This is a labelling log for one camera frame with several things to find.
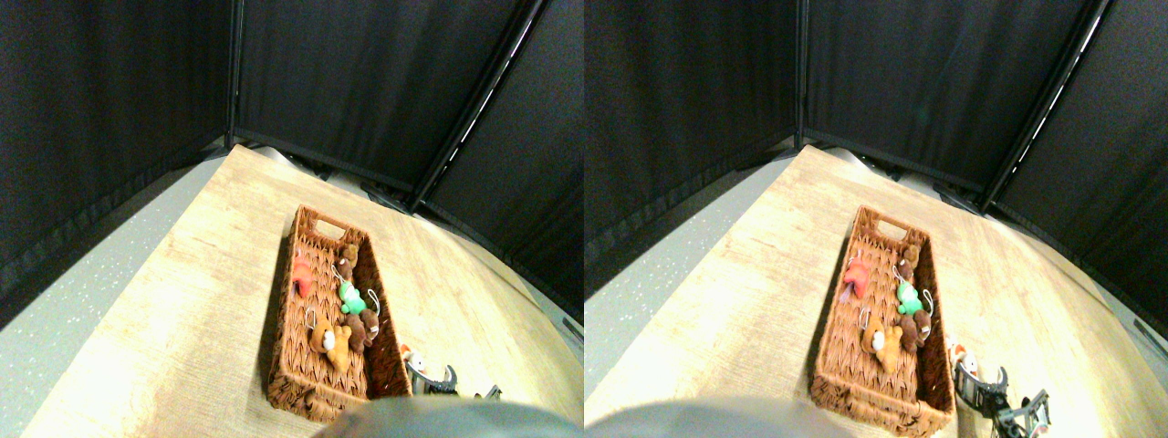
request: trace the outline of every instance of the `speckled floor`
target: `speckled floor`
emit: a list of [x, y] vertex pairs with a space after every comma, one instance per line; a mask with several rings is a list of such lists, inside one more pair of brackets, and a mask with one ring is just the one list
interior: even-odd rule
[[[312, 174], [270, 147], [256, 152]], [[0, 437], [23, 431], [98, 321], [224, 160], [172, 172], [103, 218], [84, 243], [92, 249], [0, 331]], [[366, 196], [361, 179], [352, 174], [339, 172], [328, 182]], [[563, 328], [566, 313], [527, 286], [583, 361], [583, 345]]]
[[[860, 159], [842, 148], [828, 148], [825, 152], [867, 168]], [[676, 222], [680, 225], [663, 238], [646, 243], [647, 250], [642, 249], [644, 253], [584, 304], [584, 320], [590, 328], [584, 345], [585, 398], [702, 257], [778, 179], [791, 160], [793, 159], [772, 162], [749, 176], [726, 175], [669, 211], [662, 222]], [[940, 199], [932, 189], [933, 180], [927, 176], [908, 173], [898, 183]], [[1155, 340], [1149, 340], [1140, 334], [1133, 326], [1134, 314], [1104, 287], [1099, 286], [1099, 290], [1161, 384], [1168, 388], [1168, 357], [1157, 353], [1152, 343], [1159, 342], [1168, 348], [1168, 342], [1157, 335], [1154, 335]]]

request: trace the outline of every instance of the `wooden tabletop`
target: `wooden tabletop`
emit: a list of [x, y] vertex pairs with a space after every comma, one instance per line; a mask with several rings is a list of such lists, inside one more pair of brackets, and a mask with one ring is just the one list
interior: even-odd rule
[[26, 436], [307, 436], [264, 396], [277, 257], [300, 204], [369, 232], [398, 341], [465, 396], [583, 419], [583, 369], [540, 308], [427, 222], [236, 147], [98, 324]]
[[[846, 235], [867, 204], [927, 231], [946, 329], [1009, 402], [1050, 394], [1050, 436], [1162, 436], [1168, 395], [1080, 283], [1010, 228], [805, 148], [702, 259], [584, 404], [585, 423], [649, 402], [766, 396], [812, 404], [808, 375]], [[889, 432], [818, 410], [856, 436]], [[959, 408], [940, 436], [988, 436]]]

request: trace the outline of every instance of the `orange plush toy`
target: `orange plush toy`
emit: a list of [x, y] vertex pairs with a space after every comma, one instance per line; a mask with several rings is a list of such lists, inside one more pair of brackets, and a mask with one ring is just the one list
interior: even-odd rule
[[315, 286], [317, 280], [312, 277], [312, 266], [300, 255], [300, 250], [296, 250], [296, 258], [292, 260], [292, 288], [300, 294], [300, 298], [306, 298], [312, 294]]
[[868, 266], [858, 257], [848, 260], [848, 271], [843, 273], [843, 283], [848, 284], [856, 293], [856, 298], [863, 299], [868, 294]]

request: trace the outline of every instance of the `green plush toy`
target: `green plush toy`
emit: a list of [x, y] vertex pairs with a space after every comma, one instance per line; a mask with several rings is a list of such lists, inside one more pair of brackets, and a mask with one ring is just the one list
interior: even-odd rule
[[345, 304], [341, 305], [341, 312], [352, 315], [361, 313], [366, 310], [364, 300], [361, 299], [361, 292], [357, 292], [356, 287], [353, 287], [353, 283], [341, 281], [341, 300]]
[[909, 281], [901, 281], [901, 287], [896, 288], [896, 298], [901, 300], [901, 306], [896, 308], [902, 315], [911, 315], [925, 308], [917, 297], [917, 290]]

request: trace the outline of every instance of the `black fabric panel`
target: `black fabric panel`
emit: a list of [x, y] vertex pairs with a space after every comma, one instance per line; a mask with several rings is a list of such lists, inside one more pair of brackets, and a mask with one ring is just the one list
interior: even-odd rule
[[0, 6], [0, 294], [222, 134], [230, 8]]
[[1085, 5], [812, 1], [807, 127], [983, 190]]
[[409, 190], [470, 100], [514, 7], [248, 1], [238, 126]]
[[1163, 332], [1168, 46], [1152, 35], [1168, 35], [1168, 4], [1112, 4], [997, 204], [1118, 285]]
[[794, 0], [588, 4], [586, 264], [794, 132]]
[[556, 0], [426, 206], [583, 321], [583, 16]]

